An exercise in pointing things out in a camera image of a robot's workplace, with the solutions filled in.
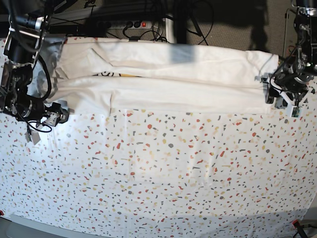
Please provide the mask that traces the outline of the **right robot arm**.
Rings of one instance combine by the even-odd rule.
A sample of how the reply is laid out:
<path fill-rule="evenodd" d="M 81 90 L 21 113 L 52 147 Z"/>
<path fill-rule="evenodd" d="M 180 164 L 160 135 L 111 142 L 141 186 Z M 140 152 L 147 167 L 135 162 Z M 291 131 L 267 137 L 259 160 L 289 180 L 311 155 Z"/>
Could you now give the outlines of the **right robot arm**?
<path fill-rule="evenodd" d="M 51 128 L 68 121 L 69 112 L 61 104 L 46 106 L 52 91 L 50 73 L 40 50 L 54 9 L 54 0 L 4 0 L 8 10 L 9 30 L 3 50 L 4 63 L 0 81 L 0 111 L 17 121 Z M 40 63 L 48 89 L 38 98 L 28 95 L 33 70 Z"/>

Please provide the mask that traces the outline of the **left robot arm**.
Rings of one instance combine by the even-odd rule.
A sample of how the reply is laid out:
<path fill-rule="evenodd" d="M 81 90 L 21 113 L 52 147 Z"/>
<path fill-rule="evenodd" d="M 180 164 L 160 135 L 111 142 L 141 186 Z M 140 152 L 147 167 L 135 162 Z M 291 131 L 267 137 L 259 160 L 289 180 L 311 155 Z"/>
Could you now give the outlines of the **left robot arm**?
<path fill-rule="evenodd" d="M 282 60 L 274 73 L 261 77 L 266 86 L 265 102 L 273 104 L 277 98 L 297 117 L 300 103 L 309 93 L 308 84 L 317 75 L 317 2 L 315 0 L 291 1 L 296 8 L 294 29 L 297 43 L 290 55 Z"/>

